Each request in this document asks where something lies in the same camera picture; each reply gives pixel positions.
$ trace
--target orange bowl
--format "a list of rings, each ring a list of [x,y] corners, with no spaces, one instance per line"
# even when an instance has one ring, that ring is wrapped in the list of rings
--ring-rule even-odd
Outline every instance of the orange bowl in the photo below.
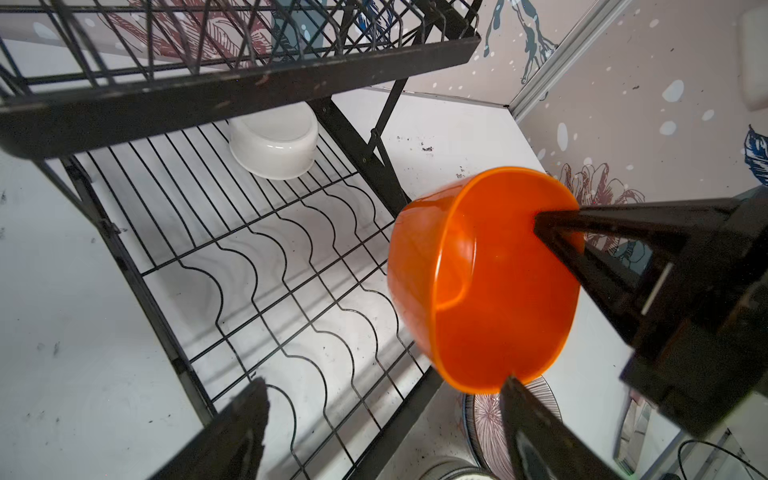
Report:
[[[579,283],[533,232],[546,210],[578,210],[547,174],[488,170],[398,215],[387,282],[400,316],[442,377],[466,393],[527,383],[557,359]],[[584,248],[584,237],[569,239]]]

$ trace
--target patterned plate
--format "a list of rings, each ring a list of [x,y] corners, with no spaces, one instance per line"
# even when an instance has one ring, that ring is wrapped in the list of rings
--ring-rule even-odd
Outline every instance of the patterned plate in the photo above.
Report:
[[[549,384],[543,376],[526,385],[528,390],[543,403],[550,412],[562,420],[560,408]],[[469,446],[475,460],[481,467],[490,470],[501,480],[515,480],[512,464],[504,439],[502,411],[499,395],[466,395],[464,397],[464,421]]]

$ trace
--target plastic bowl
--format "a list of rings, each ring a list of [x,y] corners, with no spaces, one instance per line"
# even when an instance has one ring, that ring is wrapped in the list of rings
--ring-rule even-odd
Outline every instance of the plastic bowl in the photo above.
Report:
[[[230,119],[230,151],[259,177],[289,180],[314,162],[317,117],[302,102]]]
[[[557,359],[579,283],[536,237],[534,217],[578,210],[560,182],[518,167],[488,170],[409,204],[395,222],[387,282],[419,348],[452,386],[498,393]],[[584,236],[569,240],[584,248]]]

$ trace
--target dish rack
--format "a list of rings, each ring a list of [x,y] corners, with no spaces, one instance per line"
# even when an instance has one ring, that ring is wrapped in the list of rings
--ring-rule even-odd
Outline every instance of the dish rack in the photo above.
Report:
[[[267,381],[261,477],[373,478],[440,384],[386,288],[381,132],[469,60],[480,0],[102,1],[0,5],[0,145],[99,230],[203,424]],[[391,80],[364,140],[330,95]],[[312,169],[244,170],[227,119],[297,101]]]

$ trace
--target black cable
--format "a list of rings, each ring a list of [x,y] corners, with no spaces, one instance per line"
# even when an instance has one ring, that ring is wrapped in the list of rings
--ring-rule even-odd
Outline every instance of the black cable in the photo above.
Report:
[[[763,475],[763,473],[760,470],[758,470],[757,468],[754,468],[752,465],[750,465],[750,463],[747,460],[744,460],[743,458],[739,457],[738,455],[736,455],[735,453],[731,452],[730,450],[726,450],[726,449],[724,449],[723,447],[721,447],[719,445],[715,445],[714,443],[709,443],[709,442],[705,442],[704,440],[696,440],[696,439],[686,440],[685,442],[681,443],[679,447],[677,447],[677,464],[680,466],[680,473],[683,474],[683,480],[688,480],[688,477],[685,475],[685,470],[683,470],[683,456],[682,456],[682,452],[683,452],[683,447],[685,445],[688,445],[689,443],[703,443],[705,445],[709,445],[710,447],[714,447],[715,449],[718,449],[718,450],[720,450],[722,452],[725,452],[728,455],[734,457],[739,462],[743,463],[744,466],[752,469],[753,472],[755,472],[758,475],[760,475],[760,477],[763,478],[764,480],[768,480],[768,477]]]

